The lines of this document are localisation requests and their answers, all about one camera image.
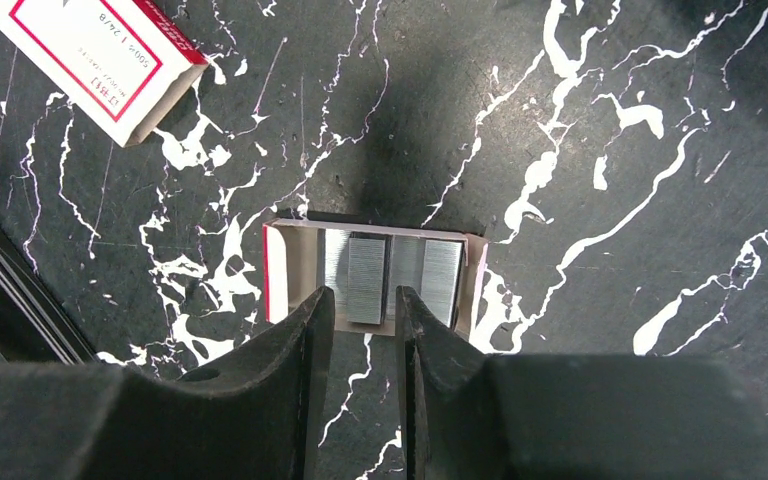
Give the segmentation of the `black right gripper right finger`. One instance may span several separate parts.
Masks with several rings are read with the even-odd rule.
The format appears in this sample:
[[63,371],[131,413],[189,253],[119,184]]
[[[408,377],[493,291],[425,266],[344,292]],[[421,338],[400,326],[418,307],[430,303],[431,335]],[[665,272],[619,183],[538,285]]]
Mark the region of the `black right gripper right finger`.
[[706,357],[485,354],[396,291],[410,479],[768,479],[768,423]]

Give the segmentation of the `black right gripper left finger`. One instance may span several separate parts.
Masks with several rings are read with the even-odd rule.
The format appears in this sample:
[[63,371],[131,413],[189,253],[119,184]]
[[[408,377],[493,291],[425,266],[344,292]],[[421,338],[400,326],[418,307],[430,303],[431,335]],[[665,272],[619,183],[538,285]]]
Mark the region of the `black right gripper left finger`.
[[0,363],[0,479],[310,479],[334,323],[321,287],[175,381]]

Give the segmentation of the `cardboard staple box tray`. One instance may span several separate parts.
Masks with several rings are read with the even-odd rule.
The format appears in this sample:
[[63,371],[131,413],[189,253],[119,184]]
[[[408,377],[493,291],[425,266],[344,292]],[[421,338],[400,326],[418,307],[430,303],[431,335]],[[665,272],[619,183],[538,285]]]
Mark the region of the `cardboard staple box tray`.
[[324,284],[324,233],[345,230],[350,237],[380,238],[386,242],[382,323],[364,325],[336,310],[338,331],[391,336],[395,332],[396,295],[409,286],[420,295],[423,255],[428,239],[463,243],[458,291],[450,329],[462,338],[476,326],[486,270],[488,240],[471,233],[352,224],[334,221],[275,219],[263,226],[264,280],[267,319],[277,323]]

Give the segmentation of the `red white staple box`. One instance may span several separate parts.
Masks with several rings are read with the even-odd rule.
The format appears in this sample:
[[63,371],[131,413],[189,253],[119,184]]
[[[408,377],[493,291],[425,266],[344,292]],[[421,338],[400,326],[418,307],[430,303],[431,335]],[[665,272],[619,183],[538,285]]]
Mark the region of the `red white staple box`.
[[0,31],[121,147],[142,143],[209,66],[154,1],[0,1]]

